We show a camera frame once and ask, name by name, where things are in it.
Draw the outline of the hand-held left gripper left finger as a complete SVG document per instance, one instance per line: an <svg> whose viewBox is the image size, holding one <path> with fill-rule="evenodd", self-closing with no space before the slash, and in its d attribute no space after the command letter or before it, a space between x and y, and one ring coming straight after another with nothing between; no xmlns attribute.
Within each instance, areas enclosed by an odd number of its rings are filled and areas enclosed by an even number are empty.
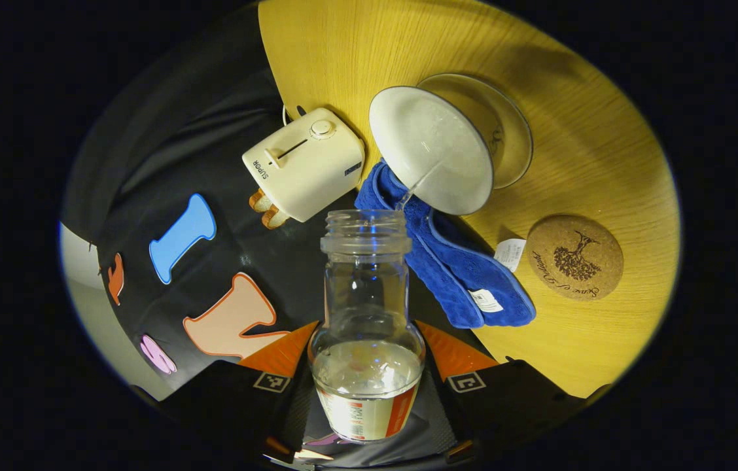
<svg viewBox="0 0 738 471"><path fill-rule="evenodd" d="M244 360L214 361L170 394L167 414L241 462L292 462L327 435L310 375L312 322Z"/></svg>

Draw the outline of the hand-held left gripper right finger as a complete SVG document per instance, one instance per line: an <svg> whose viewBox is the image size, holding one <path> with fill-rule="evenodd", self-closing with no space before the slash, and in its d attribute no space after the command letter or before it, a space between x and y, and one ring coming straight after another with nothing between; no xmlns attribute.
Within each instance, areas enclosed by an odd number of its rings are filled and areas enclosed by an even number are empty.
<svg viewBox="0 0 738 471"><path fill-rule="evenodd" d="M417 320L429 379L452 442L444 462L491 461L565 423L582 409L524 360L500 363L453 335Z"/></svg>

